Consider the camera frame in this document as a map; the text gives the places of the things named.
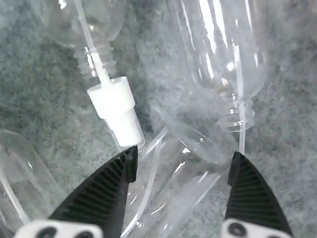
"bottle mouth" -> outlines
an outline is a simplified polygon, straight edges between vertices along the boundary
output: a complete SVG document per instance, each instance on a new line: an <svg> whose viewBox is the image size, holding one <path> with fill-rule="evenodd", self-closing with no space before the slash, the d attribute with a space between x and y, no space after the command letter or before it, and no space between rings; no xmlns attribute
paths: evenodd
<svg viewBox="0 0 317 238"><path fill-rule="evenodd" d="M252 101L227 106L219 117L220 127L227 132L240 132L251 128L255 115L252 106Z"/></svg>
<svg viewBox="0 0 317 238"><path fill-rule="evenodd" d="M116 73L116 61L114 60L110 43L103 42L102 44L96 45L96 51L102 60L104 69L110 76L113 76ZM75 49L74 57L78 61L78 67L83 78L90 79L92 77L98 77L91 52L86 46L78 46Z"/></svg>

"plastic bottle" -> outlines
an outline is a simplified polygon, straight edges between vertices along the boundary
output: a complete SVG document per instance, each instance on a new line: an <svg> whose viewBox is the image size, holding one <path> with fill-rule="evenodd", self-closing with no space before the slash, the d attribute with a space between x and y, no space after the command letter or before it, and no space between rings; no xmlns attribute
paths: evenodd
<svg viewBox="0 0 317 238"><path fill-rule="evenodd" d="M167 127L139 158L137 180L129 185L121 237L172 236L218 181L237 149L232 135L220 128L209 139L167 115L162 118Z"/></svg>
<svg viewBox="0 0 317 238"><path fill-rule="evenodd" d="M116 62L110 41L119 33L125 0L30 0L48 35L72 48L84 78L98 77L88 89L98 116L105 120L119 151L145 143L126 77L111 79Z"/></svg>
<svg viewBox="0 0 317 238"><path fill-rule="evenodd" d="M47 218L66 197L30 142L8 130L0 130L0 194L0 218L12 232Z"/></svg>
<svg viewBox="0 0 317 238"><path fill-rule="evenodd" d="M188 75L211 108L216 108L220 126L231 132L250 128L255 115L252 98L265 81L257 45L259 1L166 2L182 38Z"/></svg>

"screw hole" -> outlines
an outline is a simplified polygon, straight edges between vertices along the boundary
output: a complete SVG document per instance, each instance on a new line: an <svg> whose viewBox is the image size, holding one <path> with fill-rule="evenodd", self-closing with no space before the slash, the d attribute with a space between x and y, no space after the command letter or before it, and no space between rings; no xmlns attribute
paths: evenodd
<svg viewBox="0 0 317 238"><path fill-rule="evenodd" d="M94 238L91 232L81 232L75 238Z"/></svg>
<svg viewBox="0 0 317 238"><path fill-rule="evenodd" d="M246 229L239 223L232 223L229 226L229 233L236 237L245 237L247 234Z"/></svg>
<svg viewBox="0 0 317 238"><path fill-rule="evenodd" d="M56 228L47 227L42 229L36 236L36 238L54 238L57 233Z"/></svg>

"white cap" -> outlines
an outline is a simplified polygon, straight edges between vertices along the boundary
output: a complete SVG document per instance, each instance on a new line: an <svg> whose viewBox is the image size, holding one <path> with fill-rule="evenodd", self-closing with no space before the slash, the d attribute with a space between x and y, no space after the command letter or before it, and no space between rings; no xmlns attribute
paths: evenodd
<svg viewBox="0 0 317 238"><path fill-rule="evenodd" d="M98 84L87 90L98 116L104 119L113 131L120 147L141 143L143 133L136 116L135 101L126 77L111 80L102 87Z"/></svg>

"black ribbed pad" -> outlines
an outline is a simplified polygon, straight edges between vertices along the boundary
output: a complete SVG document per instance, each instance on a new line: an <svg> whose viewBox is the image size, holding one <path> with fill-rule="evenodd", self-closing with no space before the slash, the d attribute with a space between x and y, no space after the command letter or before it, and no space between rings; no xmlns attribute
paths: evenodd
<svg viewBox="0 0 317 238"><path fill-rule="evenodd" d="M134 182L138 149L132 147L95 171L53 212L50 219L94 224L105 238L121 235L128 184Z"/></svg>
<svg viewBox="0 0 317 238"><path fill-rule="evenodd" d="M233 156L228 184L231 192L225 219L257 224L292 236L272 190L254 165L239 152Z"/></svg>

